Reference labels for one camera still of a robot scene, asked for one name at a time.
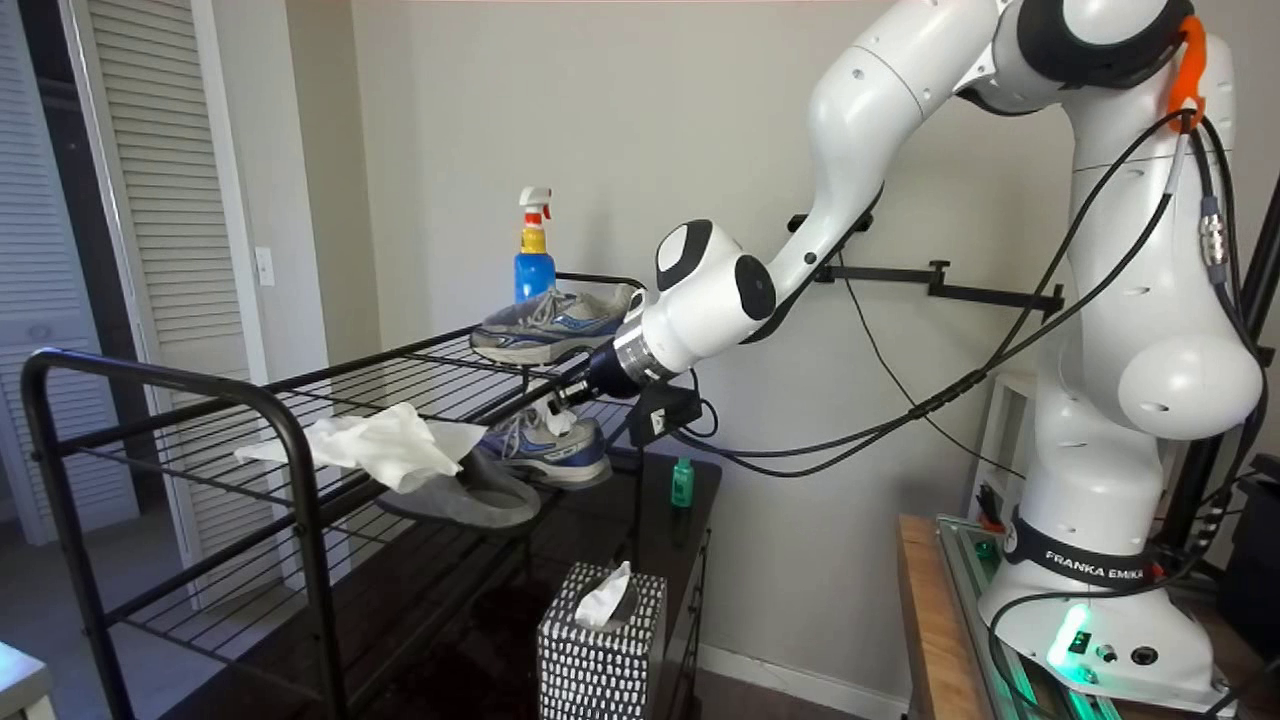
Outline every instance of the green light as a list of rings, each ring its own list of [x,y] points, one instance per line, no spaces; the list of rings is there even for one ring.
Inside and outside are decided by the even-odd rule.
[[[1072,694],[1072,715],[1075,720],[1119,720],[1115,706],[1100,706],[1091,695]]]
[[[1089,681],[1089,667],[1069,651],[1072,641],[1084,631],[1089,626],[1089,608],[1072,603],[1069,622],[1055,627],[1051,644],[1048,644],[1048,665],[1063,677],[1063,681]]]

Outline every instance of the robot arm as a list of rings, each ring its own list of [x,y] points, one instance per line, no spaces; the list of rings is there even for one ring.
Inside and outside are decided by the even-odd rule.
[[[1197,175],[1174,133],[1136,146],[1125,170],[1115,162],[1163,116],[1188,15],[1192,0],[893,4],[811,94],[815,200],[795,236],[761,265],[711,224],[675,230],[660,243],[660,294],[622,320],[588,380],[622,395],[761,334],[841,248],[894,149],[946,98],[1006,116],[1061,106],[1075,133],[1075,220],[1084,197],[1091,205],[1072,275],[1078,294],[1108,294],[1078,308],[1075,349],[1063,349],[1072,376],[1041,376],[1017,539],[980,614],[993,635],[1069,689],[1192,711],[1221,706],[1209,635],[1147,585],[1144,543],[1163,487],[1156,439],[1239,425],[1258,399],[1258,370],[1204,273],[1209,171]],[[1209,58],[1199,90],[1228,128],[1232,61],[1221,43]],[[1111,275],[1136,236],[1138,255]],[[1084,644],[1078,631],[1061,644],[1069,614],[1089,615]]]
[[[622,376],[673,376],[749,340],[831,255],[876,200],[894,149],[982,58],[997,0],[899,0],[815,83],[809,137],[815,200],[761,265],[718,230],[689,224],[660,243],[660,298],[615,338]]]
[[[765,265],[704,220],[675,230],[655,252],[655,299],[620,327],[594,386],[626,391],[643,376],[675,376],[761,334],[872,209],[899,146],[954,94],[993,113],[1031,113],[1069,83],[1153,78],[1180,43],[1184,15],[1188,0],[893,4],[811,94],[815,197],[795,236]],[[1063,40],[1069,26],[1108,34]]]

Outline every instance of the spray bottle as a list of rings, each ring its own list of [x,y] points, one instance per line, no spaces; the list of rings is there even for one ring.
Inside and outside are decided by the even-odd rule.
[[[517,252],[517,306],[557,288],[557,262],[547,255],[550,187],[518,194],[518,252]]]

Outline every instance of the bottle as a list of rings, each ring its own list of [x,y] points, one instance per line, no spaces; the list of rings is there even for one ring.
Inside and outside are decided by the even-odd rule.
[[[673,464],[673,507],[692,507],[692,462]]]
[[[517,306],[557,288],[557,262],[547,252],[550,187],[518,194],[518,252],[517,252]]]

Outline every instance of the tissue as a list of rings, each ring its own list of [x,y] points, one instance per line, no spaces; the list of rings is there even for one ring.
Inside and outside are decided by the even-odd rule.
[[[583,627],[603,627],[615,603],[626,596],[632,585],[632,560],[622,560],[615,574],[603,575],[572,614]]]
[[[480,425],[428,425],[411,403],[393,403],[367,421],[315,421],[309,434],[315,469],[362,469],[393,493],[411,493],[428,477],[455,477],[485,439]],[[236,462],[282,464],[281,439],[236,450]]]

